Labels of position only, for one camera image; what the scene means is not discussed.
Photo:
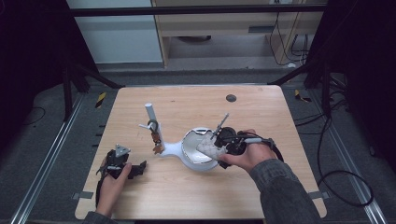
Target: wooden table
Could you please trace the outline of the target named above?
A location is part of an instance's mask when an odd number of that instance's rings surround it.
[[[226,100],[228,94],[236,101]],[[147,161],[143,175],[128,180],[115,207],[119,219],[232,219],[264,218],[260,193],[242,169],[217,166],[208,172],[187,168],[179,158],[161,158],[152,152],[150,131],[138,127],[149,121],[145,104],[153,103],[162,125],[163,139],[180,141],[192,128],[216,129],[225,113],[223,127],[237,131],[253,128],[275,140],[285,162],[308,192],[318,191],[282,90],[278,86],[173,86],[124,88],[118,93],[105,132],[88,174],[84,191],[95,192],[96,175],[103,158],[116,144],[132,150],[129,161]],[[322,217],[321,199],[314,203]],[[92,199],[79,199],[76,217],[94,211]]]

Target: human hand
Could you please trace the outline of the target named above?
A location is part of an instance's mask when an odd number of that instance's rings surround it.
[[[107,175],[100,189],[100,199],[96,207],[96,213],[102,214],[106,217],[111,217],[113,207],[120,197],[125,181],[128,179],[128,174],[131,172],[132,164],[126,163],[120,176],[115,179],[111,175]]]
[[[256,133],[253,129],[245,130],[244,133]],[[242,155],[234,156],[231,154],[223,154],[219,156],[221,161],[225,161],[231,165],[241,167],[250,173],[251,169],[262,161],[276,159],[276,154],[264,143],[247,144],[247,148]]]

